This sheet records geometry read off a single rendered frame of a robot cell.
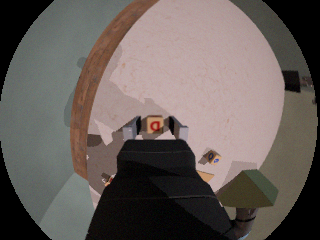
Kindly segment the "tan flat mat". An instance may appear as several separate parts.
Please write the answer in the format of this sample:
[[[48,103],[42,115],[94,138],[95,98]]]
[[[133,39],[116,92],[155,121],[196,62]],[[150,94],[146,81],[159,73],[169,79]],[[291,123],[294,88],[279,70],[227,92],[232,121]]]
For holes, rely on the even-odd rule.
[[[215,175],[196,170],[205,182],[209,182]]]

